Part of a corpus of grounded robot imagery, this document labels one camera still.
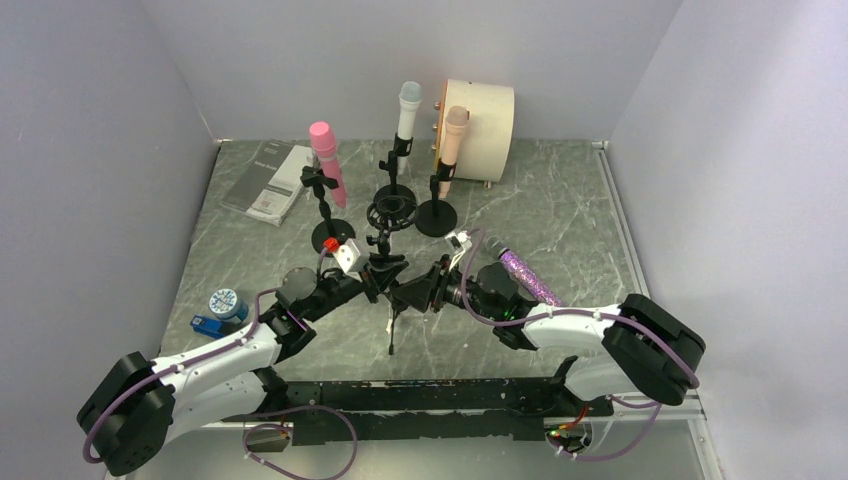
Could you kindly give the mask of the black round-base mic stand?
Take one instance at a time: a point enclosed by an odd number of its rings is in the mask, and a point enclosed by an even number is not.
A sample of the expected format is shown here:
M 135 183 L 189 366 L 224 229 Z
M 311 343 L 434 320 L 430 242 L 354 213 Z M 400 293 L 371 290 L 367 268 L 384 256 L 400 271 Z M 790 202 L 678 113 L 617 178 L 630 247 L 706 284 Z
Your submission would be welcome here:
M 389 184 L 378 189 L 373 197 L 373 201 L 379 203 L 387 197 L 394 196 L 394 199 L 389 202 L 389 205 L 398 207 L 398 213 L 404 216 L 411 214 L 417 205 L 416 197 L 412 190 L 398 182 L 400 161 L 406 160 L 410 155 L 412 142 L 412 139 L 402 139 L 398 134 L 395 134 L 393 147 L 388 152 L 387 159 L 381 160 L 378 163 L 378 168 L 388 173 Z
M 305 166 L 300 176 L 301 184 L 311 188 L 315 198 L 319 202 L 319 213 L 322 221 L 318 223 L 311 234 L 311 244 L 316 252 L 320 252 L 327 239 L 333 238 L 340 244 L 348 239 L 355 238 L 356 233 L 352 225 L 342 219 L 334 219 L 329 202 L 325 199 L 326 190 L 335 190 L 338 181 L 326 176 L 320 168 Z
M 448 173 L 449 169 L 439 164 L 436 172 L 430 176 L 431 197 L 417 208 L 415 226 L 420 233 L 431 238 L 442 237 L 457 226 L 456 210 L 439 198 L 440 183 L 449 179 Z

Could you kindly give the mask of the black tripod shock-mount stand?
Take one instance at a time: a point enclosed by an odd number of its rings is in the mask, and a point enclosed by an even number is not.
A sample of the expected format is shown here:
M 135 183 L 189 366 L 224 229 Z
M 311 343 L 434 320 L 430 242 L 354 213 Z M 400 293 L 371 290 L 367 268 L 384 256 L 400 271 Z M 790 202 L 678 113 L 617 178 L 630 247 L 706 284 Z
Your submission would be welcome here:
M 377 230 L 377 235 L 368 235 L 366 243 L 376 246 L 377 252 L 370 255 L 370 265 L 379 294 L 384 295 L 390 304 L 391 315 L 387 324 L 389 335 L 388 355 L 395 353 L 394 337 L 400 315 L 409 305 L 396 299 L 392 289 L 399 285 L 397 276 L 409 266 L 402 254 L 391 253 L 391 234 L 411 227 L 417 218 L 415 200 L 399 194 L 390 194 L 374 200 L 366 211 L 368 224 Z

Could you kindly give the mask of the pink microphone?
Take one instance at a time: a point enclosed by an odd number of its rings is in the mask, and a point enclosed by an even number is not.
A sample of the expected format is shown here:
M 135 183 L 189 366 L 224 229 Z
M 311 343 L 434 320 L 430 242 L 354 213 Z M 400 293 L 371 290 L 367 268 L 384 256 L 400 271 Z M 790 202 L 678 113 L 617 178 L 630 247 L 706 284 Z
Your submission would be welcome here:
M 337 157 L 337 140 L 334 130 L 327 122 L 314 122 L 309 127 L 309 138 L 310 146 L 319 160 L 324 175 L 337 182 L 337 187 L 330 189 L 335 204 L 342 209 L 346 208 L 347 191 Z

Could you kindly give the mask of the peach microphone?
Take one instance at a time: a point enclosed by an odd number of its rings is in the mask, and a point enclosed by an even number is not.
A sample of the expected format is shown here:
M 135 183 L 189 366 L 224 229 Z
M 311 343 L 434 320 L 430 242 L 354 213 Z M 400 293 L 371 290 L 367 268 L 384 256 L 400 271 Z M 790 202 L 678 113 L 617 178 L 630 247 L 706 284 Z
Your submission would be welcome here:
M 443 121 L 444 139 L 438 163 L 438 198 L 445 199 L 454 176 L 458 152 L 467 129 L 470 115 L 464 106 L 452 106 Z

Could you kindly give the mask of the white microphone silver grille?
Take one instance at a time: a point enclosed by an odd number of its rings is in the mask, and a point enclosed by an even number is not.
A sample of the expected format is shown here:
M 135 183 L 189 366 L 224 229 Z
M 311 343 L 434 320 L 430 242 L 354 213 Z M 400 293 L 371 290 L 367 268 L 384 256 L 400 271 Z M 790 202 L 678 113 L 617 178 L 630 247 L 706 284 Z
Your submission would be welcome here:
M 416 114 L 422 102 L 420 84 L 415 81 L 406 81 L 401 87 L 398 99 L 400 112 L 394 153 L 397 155 L 398 173 L 403 174 L 407 167 L 407 158 L 411 153 Z

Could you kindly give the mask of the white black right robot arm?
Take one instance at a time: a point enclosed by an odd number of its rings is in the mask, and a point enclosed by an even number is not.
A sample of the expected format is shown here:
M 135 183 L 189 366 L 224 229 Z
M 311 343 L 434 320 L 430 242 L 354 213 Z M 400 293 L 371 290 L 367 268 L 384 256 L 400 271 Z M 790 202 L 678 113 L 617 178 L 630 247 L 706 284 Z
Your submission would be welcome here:
M 453 305 L 490 326 L 513 350 L 576 351 L 563 361 L 554 383 L 580 401 L 639 392 L 678 406 L 700 385 L 696 370 L 705 341 L 642 294 L 604 307 L 554 306 L 522 296 L 499 264 L 465 276 L 443 259 L 426 274 L 391 287 L 389 295 L 396 306 L 420 312 Z

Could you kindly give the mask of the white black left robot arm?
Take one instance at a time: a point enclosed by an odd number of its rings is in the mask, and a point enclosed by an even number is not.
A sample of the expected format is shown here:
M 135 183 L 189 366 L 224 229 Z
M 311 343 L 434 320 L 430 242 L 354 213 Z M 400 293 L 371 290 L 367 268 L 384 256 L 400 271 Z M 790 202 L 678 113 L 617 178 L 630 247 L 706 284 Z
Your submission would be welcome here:
M 409 265 L 401 255 L 337 255 L 337 267 L 290 270 L 267 310 L 234 332 L 188 352 L 116 361 L 77 413 L 82 455 L 114 476 L 133 472 L 169 441 L 227 417 L 260 413 L 283 398 L 275 365 L 316 336 L 311 324 L 363 294 L 375 303 Z

